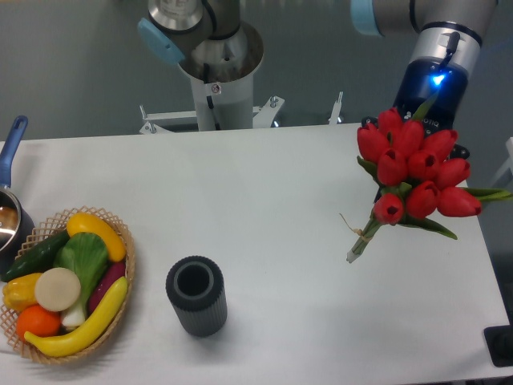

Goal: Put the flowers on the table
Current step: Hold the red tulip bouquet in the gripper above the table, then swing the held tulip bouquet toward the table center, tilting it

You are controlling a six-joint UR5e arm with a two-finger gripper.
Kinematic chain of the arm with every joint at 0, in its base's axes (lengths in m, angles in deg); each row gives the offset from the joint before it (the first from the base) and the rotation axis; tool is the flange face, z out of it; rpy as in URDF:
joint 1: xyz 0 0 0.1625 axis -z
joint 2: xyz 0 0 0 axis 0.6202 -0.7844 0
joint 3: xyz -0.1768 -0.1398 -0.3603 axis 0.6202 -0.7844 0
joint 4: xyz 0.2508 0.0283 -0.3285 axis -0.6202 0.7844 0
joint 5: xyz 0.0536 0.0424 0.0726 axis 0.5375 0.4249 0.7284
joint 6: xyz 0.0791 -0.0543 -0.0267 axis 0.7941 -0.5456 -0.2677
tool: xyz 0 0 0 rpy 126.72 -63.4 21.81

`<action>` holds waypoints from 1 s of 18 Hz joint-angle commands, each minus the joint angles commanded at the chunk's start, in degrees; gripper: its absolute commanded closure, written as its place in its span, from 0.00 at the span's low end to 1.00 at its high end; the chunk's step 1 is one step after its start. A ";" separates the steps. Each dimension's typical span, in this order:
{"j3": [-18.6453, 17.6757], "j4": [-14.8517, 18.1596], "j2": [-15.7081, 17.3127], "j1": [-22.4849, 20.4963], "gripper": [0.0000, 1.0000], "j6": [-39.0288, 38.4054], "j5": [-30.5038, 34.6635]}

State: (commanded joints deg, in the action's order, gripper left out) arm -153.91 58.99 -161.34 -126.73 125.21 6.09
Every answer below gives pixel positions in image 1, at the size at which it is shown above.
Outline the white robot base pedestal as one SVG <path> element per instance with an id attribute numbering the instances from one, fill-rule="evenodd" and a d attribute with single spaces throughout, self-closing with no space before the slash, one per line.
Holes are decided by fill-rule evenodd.
<path id="1" fill-rule="evenodd" d="M 226 83 L 193 77 L 190 82 L 200 132 L 252 128 L 252 75 Z"/>

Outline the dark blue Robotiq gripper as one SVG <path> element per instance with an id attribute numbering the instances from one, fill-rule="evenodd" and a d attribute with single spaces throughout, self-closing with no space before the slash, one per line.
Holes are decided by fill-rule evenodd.
<path id="1" fill-rule="evenodd" d="M 467 84 L 467 74 L 446 60 L 416 60 L 406 68 L 393 107 L 364 118 L 362 124 L 374 124 L 394 146 L 412 148 L 422 137 L 434 146 L 440 160 L 467 160 L 470 151 L 457 144 L 453 129 Z"/>

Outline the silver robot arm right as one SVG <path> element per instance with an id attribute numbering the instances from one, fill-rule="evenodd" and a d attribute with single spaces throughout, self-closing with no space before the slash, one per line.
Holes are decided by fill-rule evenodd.
<path id="1" fill-rule="evenodd" d="M 451 129 L 499 3 L 486 1 L 352 1 L 350 14 L 364 35 L 416 33 L 394 107 L 409 119 L 429 98 L 426 136 Z"/>

